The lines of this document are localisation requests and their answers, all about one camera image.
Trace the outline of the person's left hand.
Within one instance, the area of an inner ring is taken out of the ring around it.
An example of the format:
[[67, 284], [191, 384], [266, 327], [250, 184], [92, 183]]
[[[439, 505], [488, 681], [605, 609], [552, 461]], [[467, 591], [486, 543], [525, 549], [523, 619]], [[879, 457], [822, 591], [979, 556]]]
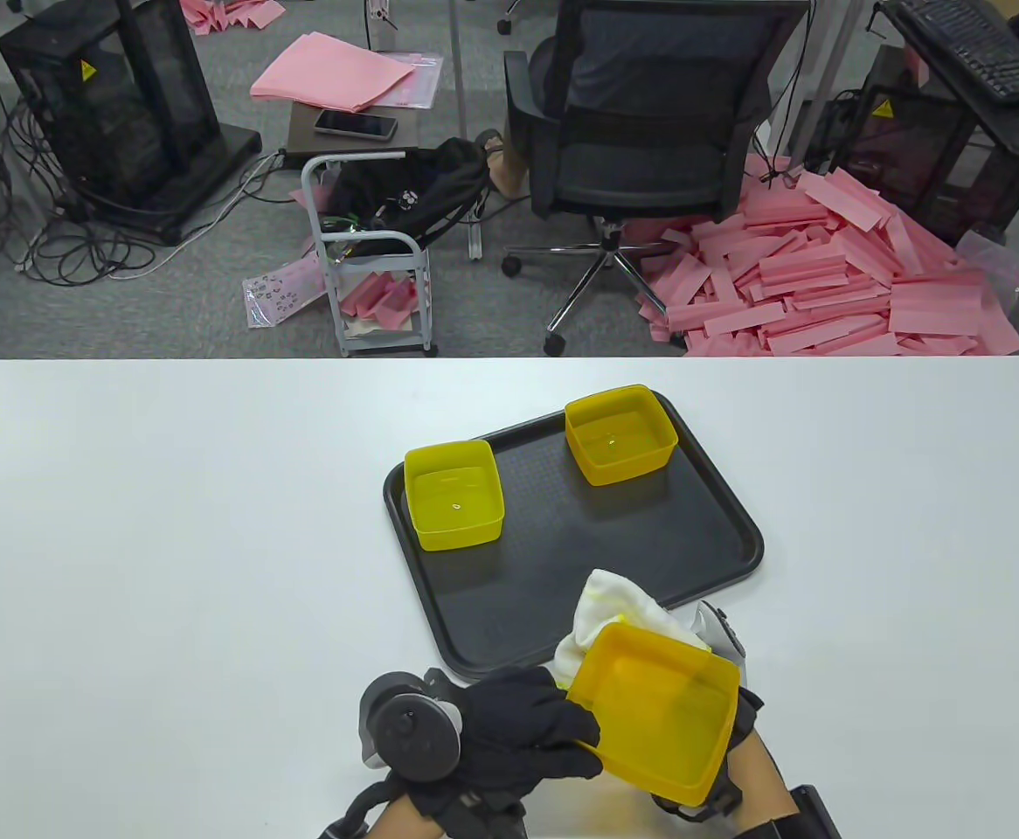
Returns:
[[464, 794], [524, 798], [543, 780], [597, 778], [604, 763], [592, 712], [570, 702], [542, 666], [509, 667], [455, 692], [461, 710], [461, 752], [441, 780], [411, 784], [408, 795], [426, 818], [443, 815]]

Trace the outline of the person's right hand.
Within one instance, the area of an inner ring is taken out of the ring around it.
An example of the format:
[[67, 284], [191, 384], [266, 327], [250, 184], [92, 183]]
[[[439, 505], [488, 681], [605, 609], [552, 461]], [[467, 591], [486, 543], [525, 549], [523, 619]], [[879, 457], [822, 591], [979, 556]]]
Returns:
[[[764, 702], [756, 694], [745, 687], [738, 688], [736, 719], [734, 719], [728, 740], [726, 755], [729, 755], [734, 747], [740, 745], [745, 738], [753, 733], [761, 707], [764, 707]], [[732, 815], [741, 806], [744, 795], [741, 788], [730, 779], [728, 758], [725, 758], [721, 761], [717, 774], [714, 775], [708, 799], [700, 807], [682, 806], [682, 804], [656, 795], [652, 795], [652, 800], [658, 808], [680, 819], [681, 822], [703, 823]]]

